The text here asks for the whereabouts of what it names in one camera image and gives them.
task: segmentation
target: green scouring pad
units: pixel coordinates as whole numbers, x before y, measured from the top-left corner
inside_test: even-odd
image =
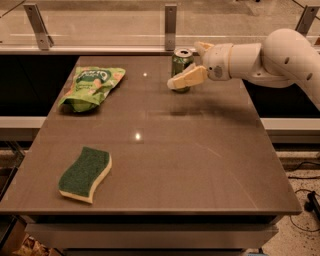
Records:
[[[63,196],[91,203],[93,193],[111,169],[108,152],[83,147],[79,158],[65,171],[59,181]]]

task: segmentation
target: snack bag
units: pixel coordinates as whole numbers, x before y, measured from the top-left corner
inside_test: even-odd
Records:
[[[122,68],[77,67],[70,90],[60,99],[74,112],[84,112],[99,106],[124,76]]]

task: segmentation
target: can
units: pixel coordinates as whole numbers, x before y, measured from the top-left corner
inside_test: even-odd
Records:
[[[185,70],[191,63],[194,62],[193,53],[187,48],[178,48],[174,50],[172,55],[172,70],[171,76],[175,76]],[[190,87],[173,90],[175,92],[187,92]]]

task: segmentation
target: table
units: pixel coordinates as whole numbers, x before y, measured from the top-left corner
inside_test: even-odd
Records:
[[[169,56],[84,56],[76,66],[127,73],[102,105],[58,107],[66,82],[0,203],[58,248],[258,248],[301,212],[241,80],[170,91]],[[58,182],[83,146],[110,152],[92,205]]]

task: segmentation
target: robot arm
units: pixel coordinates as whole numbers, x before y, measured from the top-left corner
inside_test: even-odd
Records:
[[[274,88],[296,83],[320,110],[320,55],[294,30],[276,30],[262,44],[196,43],[195,48],[203,65],[193,65],[169,79],[169,88],[200,84],[207,77],[214,81],[241,78]]]

